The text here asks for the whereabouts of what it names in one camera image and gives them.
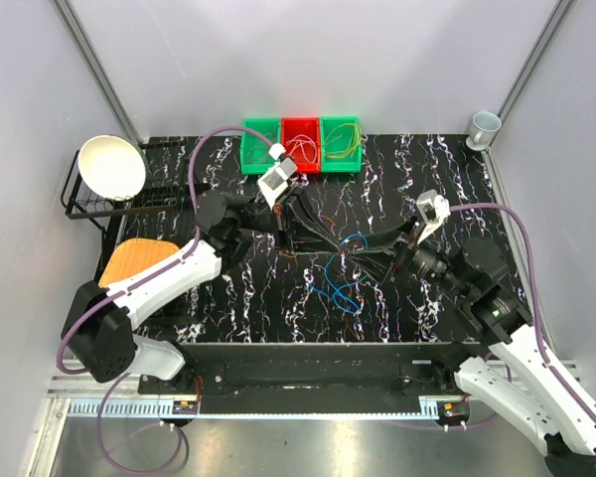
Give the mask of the right green plastic bin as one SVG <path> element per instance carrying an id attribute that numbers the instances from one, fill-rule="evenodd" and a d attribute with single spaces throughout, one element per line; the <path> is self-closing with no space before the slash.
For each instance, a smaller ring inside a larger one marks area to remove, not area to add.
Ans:
<path id="1" fill-rule="evenodd" d="M 321 171 L 358 173 L 363 161 L 363 131 L 355 116 L 321 116 Z"/>

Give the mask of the green plastic bin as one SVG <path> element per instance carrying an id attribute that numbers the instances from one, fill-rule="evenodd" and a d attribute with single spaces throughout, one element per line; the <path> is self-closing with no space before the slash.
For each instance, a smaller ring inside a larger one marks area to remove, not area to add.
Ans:
<path id="1" fill-rule="evenodd" d="M 363 161 L 363 131 L 355 116 L 321 116 L 321 171 L 358 173 Z"/>
<path id="2" fill-rule="evenodd" d="M 279 117 L 246 118 L 243 126 L 262 134 L 271 143 L 277 143 L 281 137 L 281 119 Z M 258 136 L 243 132 L 240 143 L 240 169 L 243 175 L 262 175 L 273 164 L 268 154 L 269 145 Z"/>

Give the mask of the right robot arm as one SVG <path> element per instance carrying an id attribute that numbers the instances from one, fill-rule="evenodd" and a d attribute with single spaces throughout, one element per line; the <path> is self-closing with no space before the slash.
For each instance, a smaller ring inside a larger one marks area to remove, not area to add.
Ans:
<path id="1" fill-rule="evenodd" d="M 455 296 L 455 314 L 481 345 L 515 372 L 518 389 L 483 358 L 453 344 L 436 360 L 431 382 L 481 400 L 541 453 L 554 476 L 596 476 L 596 400 L 543 342 L 522 302 L 503 285 L 508 266 L 497 244 L 468 238 L 454 254 L 417 242 L 403 230 L 343 248 L 371 279 L 414 275 Z"/>

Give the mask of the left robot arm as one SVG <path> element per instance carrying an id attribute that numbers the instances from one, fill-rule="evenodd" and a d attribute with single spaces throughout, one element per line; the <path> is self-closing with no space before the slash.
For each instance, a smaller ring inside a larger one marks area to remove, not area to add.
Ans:
<path id="1" fill-rule="evenodd" d="M 236 266 L 251 246 L 248 231 L 272 235 L 275 246 L 291 254 L 339 249 L 298 189 L 283 193 L 274 204 L 261 196 L 207 190 L 199 198 L 195 223 L 194 238 L 158 263 L 106 287 L 90 281 L 77 290 L 56 356 L 60 371 L 71 372 L 63 362 L 65 351 L 71 351 L 81 363 L 76 372 L 99 383 L 136 374 L 184 393 L 195 379 L 192 358 L 173 342 L 137 335 L 145 320 Z"/>

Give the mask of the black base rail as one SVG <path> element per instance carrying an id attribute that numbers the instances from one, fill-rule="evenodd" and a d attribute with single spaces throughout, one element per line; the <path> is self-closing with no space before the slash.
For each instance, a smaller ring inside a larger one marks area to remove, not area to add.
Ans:
<path id="1" fill-rule="evenodd" d="M 482 356 L 478 343 L 192 344 L 201 413 L 404 414 L 421 396 L 456 394 L 437 371 L 448 355 Z"/>

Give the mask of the white bowl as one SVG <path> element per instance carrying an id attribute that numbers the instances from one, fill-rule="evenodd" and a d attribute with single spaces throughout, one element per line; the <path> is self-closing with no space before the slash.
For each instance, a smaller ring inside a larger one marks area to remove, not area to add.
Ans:
<path id="1" fill-rule="evenodd" d="M 77 166 L 82 179 L 95 194 L 114 201 L 134 198 L 147 178 L 143 152 L 114 135 L 88 139 L 77 153 Z"/>

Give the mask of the left green plastic bin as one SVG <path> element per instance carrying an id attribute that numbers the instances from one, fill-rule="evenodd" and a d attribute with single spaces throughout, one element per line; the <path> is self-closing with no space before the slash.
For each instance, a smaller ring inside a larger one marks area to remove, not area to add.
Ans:
<path id="1" fill-rule="evenodd" d="M 277 143 L 281 137 L 281 119 L 279 117 L 246 118 L 243 126 L 262 134 L 271 143 Z M 240 143 L 240 169 L 243 175 L 262 175 L 273 164 L 268 154 L 269 145 L 258 136 L 243 132 Z"/>

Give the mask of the red plastic bin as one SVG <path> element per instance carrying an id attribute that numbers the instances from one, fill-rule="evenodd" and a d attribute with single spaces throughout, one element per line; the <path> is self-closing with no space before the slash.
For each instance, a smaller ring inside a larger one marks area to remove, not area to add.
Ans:
<path id="1" fill-rule="evenodd" d="M 321 124 L 318 117 L 281 119 L 281 143 L 291 156 L 299 173 L 321 171 Z"/>

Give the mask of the white mug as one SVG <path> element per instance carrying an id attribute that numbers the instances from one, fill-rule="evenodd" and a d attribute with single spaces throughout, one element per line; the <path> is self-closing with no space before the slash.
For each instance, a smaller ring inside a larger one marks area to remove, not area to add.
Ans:
<path id="1" fill-rule="evenodd" d="M 489 111 L 478 111 L 472 116 L 466 145 L 473 151 L 486 150 L 502 127 L 501 119 Z"/>

